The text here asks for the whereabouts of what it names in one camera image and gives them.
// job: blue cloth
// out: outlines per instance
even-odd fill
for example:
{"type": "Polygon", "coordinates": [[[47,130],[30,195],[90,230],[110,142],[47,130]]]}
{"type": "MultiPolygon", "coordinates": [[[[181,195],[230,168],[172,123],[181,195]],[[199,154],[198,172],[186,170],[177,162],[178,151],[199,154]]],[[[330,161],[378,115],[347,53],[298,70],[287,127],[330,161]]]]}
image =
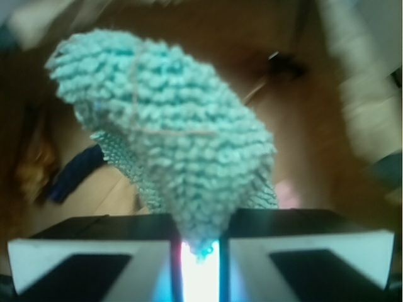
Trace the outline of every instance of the blue cloth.
{"type": "Polygon", "coordinates": [[[172,214],[194,253],[209,250],[237,208],[277,208],[273,137],[211,65],[96,30],[60,43],[46,68],[105,159],[153,213],[172,214]]]}

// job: mint green knitted fabric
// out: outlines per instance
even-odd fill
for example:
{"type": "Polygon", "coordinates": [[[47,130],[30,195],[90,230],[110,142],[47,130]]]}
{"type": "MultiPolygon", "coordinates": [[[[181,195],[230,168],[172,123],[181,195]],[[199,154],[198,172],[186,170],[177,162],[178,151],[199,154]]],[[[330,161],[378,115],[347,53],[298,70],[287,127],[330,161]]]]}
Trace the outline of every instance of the mint green knitted fabric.
{"type": "Polygon", "coordinates": [[[195,253],[237,208],[277,208],[273,137],[212,66],[163,42],[95,30],[61,42],[46,68],[105,159],[151,212],[172,214],[195,253]]]}

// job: wooden floor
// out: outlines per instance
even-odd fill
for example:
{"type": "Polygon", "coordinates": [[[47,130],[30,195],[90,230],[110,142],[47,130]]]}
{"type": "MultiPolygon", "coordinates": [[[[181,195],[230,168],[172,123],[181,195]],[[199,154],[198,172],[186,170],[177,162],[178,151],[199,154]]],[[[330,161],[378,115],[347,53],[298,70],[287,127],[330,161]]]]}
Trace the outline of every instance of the wooden floor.
{"type": "MultiPolygon", "coordinates": [[[[311,10],[300,43],[290,48],[292,16],[284,3],[206,0],[166,8],[115,8],[97,27],[179,43],[195,58],[214,64],[242,98],[264,74],[268,54],[295,52],[309,73],[292,82],[272,79],[251,102],[275,135],[274,182],[291,183],[302,208],[329,208],[368,227],[401,232],[401,205],[386,201],[387,190],[368,178],[367,165],[354,156],[346,136],[336,64],[326,53],[317,13],[311,10]]],[[[92,142],[70,107],[56,99],[51,107],[52,133],[65,164],[92,142]]],[[[93,173],[63,205],[27,205],[10,188],[12,184],[0,192],[3,253],[6,240],[36,233],[68,217],[134,213],[135,188],[113,167],[93,173]]],[[[0,272],[7,272],[6,259],[0,261],[0,272]]]]}

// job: bright light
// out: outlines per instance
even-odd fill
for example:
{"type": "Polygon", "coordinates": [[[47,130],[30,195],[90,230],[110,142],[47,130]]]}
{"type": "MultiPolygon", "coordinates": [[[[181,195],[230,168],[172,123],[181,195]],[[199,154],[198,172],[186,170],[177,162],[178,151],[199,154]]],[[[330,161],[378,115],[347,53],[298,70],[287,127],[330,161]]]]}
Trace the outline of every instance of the bright light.
{"type": "Polygon", "coordinates": [[[183,302],[218,302],[220,297],[220,244],[214,241],[213,252],[198,261],[189,245],[182,243],[181,266],[183,302]]]}

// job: white panel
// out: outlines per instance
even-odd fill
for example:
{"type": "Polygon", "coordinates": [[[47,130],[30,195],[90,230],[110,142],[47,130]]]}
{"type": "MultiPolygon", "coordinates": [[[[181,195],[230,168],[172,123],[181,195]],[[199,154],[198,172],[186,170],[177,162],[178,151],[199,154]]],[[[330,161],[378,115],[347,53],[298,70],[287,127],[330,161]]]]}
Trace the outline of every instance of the white panel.
{"type": "Polygon", "coordinates": [[[298,301],[268,256],[291,250],[329,249],[383,289],[393,244],[394,235],[388,231],[232,239],[231,301],[244,301],[246,297],[249,301],[298,301]]]}
{"type": "Polygon", "coordinates": [[[8,243],[8,250],[14,286],[18,294],[73,254],[128,254],[132,255],[133,259],[118,281],[126,282],[125,274],[131,271],[130,268],[136,269],[135,274],[131,275],[132,280],[139,278],[147,283],[147,286],[141,288],[141,294],[151,297],[154,288],[150,280],[146,278],[157,281],[165,258],[169,258],[170,243],[168,241],[16,239],[8,243]]]}

